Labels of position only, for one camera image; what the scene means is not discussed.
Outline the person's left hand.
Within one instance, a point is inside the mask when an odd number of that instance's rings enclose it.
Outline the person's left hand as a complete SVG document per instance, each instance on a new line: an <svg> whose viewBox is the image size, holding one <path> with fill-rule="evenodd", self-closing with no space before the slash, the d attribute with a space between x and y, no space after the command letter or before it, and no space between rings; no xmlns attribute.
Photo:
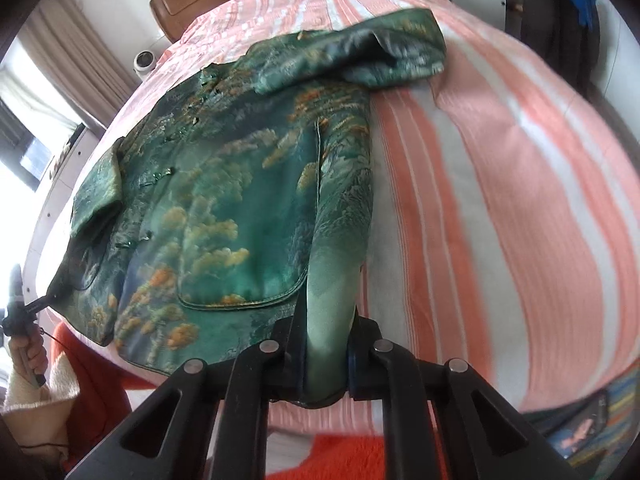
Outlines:
<svg viewBox="0 0 640 480"><path fill-rule="evenodd" d="M13 368L35 388L46 382L44 372L48 367L47 351L38 327L28 336L13 336L9 341Z"/></svg>

